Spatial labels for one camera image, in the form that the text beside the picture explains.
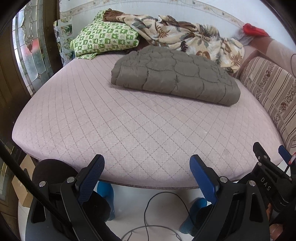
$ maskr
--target blue slipper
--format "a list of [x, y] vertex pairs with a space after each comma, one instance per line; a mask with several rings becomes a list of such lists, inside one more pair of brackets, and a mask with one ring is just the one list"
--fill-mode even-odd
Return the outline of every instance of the blue slipper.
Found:
[[99, 181], [96, 192], [109, 204], [111, 211], [108, 221], [113, 220], [115, 218], [114, 191], [111, 184]]
[[205, 198], [196, 199], [189, 211], [189, 214], [190, 214], [192, 220], [194, 221], [194, 224], [192, 223], [192, 221], [188, 215], [186, 220], [180, 226], [179, 231], [183, 234], [190, 234], [191, 230], [193, 229], [193, 227], [195, 225], [196, 215], [197, 215], [198, 211], [202, 207], [206, 207], [206, 206], [207, 206], [207, 201]]

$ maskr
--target green checkered pillow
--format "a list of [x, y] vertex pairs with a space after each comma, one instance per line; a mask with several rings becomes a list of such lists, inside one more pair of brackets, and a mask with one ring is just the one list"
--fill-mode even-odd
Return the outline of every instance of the green checkered pillow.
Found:
[[106, 10], [99, 11], [70, 46], [77, 58], [93, 59], [97, 54], [138, 46], [139, 34], [125, 23], [103, 22]]

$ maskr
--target cardboard box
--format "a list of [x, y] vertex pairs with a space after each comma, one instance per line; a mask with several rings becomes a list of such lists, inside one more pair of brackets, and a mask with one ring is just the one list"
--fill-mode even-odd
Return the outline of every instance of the cardboard box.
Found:
[[[20, 167], [25, 171], [25, 173], [29, 175], [30, 179], [32, 179], [35, 165], [29, 155], [25, 156]], [[24, 207], [31, 207], [31, 203], [33, 201], [33, 195], [27, 191], [25, 186], [16, 178], [16, 176], [12, 180], [12, 186], [15, 190], [15, 193], [21, 205]]]

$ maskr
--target striped cushion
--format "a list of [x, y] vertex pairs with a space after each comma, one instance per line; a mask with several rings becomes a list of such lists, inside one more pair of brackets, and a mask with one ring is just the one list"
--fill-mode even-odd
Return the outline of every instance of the striped cushion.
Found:
[[296, 81], [286, 70], [261, 57], [243, 70], [241, 82], [266, 109], [290, 153], [296, 152]]

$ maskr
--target white tile floor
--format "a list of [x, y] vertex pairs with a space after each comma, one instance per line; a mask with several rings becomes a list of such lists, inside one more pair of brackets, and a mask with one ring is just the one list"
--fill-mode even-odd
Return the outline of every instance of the white tile floor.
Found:
[[[279, 167], [285, 169], [287, 165], [282, 162]], [[120, 238], [129, 230], [144, 225], [144, 210], [149, 199], [161, 191], [155, 189], [141, 189], [113, 185], [114, 205], [116, 218], [107, 222], [110, 229]], [[200, 189], [194, 190], [173, 190], [185, 202], [188, 208], [197, 197], [203, 196]], [[29, 208], [19, 204], [18, 221], [21, 240], [25, 241], [25, 229]], [[146, 220], [150, 225], [163, 225], [175, 231], [187, 217], [183, 203], [173, 194], [160, 194], [149, 204]], [[174, 241], [178, 240], [174, 234], [162, 228], [148, 228], [150, 240]], [[191, 241], [192, 236], [178, 232], [183, 241]], [[133, 232], [130, 241], [146, 241], [147, 234], [145, 228]]]

